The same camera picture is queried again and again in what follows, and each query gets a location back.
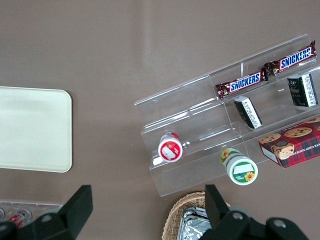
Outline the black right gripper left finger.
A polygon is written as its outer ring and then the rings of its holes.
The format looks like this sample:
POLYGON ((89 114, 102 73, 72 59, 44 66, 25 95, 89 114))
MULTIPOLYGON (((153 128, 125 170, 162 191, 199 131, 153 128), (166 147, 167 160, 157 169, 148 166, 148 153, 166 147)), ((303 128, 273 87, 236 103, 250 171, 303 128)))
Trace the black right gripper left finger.
POLYGON ((82 185, 56 213, 46 213, 19 228, 0 223, 2 240, 75 240, 93 212, 92 186, 82 185))

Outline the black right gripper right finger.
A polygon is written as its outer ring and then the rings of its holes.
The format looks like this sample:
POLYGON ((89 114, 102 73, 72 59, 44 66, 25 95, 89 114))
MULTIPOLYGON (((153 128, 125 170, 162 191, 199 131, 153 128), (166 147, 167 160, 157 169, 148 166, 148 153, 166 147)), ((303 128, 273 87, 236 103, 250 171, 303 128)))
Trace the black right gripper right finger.
POLYGON ((205 186, 205 211, 211 229, 201 240, 307 240, 291 220, 271 217, 265 224, 240 210, 230 210, 214 184, 205 186))

